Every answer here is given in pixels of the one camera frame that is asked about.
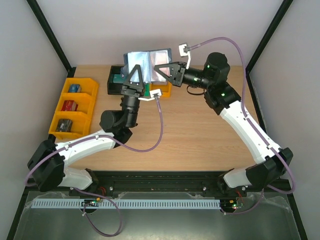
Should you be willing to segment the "blue card holder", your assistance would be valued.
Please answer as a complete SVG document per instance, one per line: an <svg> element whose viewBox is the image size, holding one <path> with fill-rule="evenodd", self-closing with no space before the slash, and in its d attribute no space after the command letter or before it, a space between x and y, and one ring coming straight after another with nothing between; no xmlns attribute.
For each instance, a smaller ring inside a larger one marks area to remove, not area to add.
<svg viewBox="0 0 320 240"><path fill-rule="evenodd" d="M120 76L125 79L135 65L140 65L143 82L145 84L167 85L166 79L154 70L155 65L169 64L172 62L172 50L170 48L131 51L125 53L124 66L120 70Z"/></svg>

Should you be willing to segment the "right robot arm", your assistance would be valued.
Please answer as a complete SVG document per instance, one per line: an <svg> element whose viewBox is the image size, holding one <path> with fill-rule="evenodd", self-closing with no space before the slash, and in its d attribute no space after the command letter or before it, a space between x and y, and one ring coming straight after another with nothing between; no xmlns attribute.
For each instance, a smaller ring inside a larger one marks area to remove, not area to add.
<svg viewBox="0 0 320 240"><path fill-rule="evenodd" d="M249 149L254 165L227 171L218 183L218 191L229 196L237 187L252 186L259 191L269 187L287 170L293 152L275 143L242 105L242 99L227 82L230 65L219 52L208 55L202 70L185 62L157 64L154 70L173 86L183 84L204 90L204 99L225 120Z"/></svg>

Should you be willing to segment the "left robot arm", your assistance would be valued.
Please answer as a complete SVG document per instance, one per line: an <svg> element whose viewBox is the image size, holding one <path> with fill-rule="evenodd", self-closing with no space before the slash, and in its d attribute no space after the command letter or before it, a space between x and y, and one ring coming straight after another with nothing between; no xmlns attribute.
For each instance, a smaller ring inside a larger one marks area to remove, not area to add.
<svg viewBox="0 0 320 240"><path fill-rule="evenodd" d="M121 110L105 110L100 117L101 130L90 135L58 144L51 140L43 141L27 164L27 177L34 180L41 192L56 187L80 190L95 187L98 181L91 170L70 166L94 153L114 149L130 139L131 129L137 126L140 98L144 90L141 66L136 64L121 88Z"/></svg>

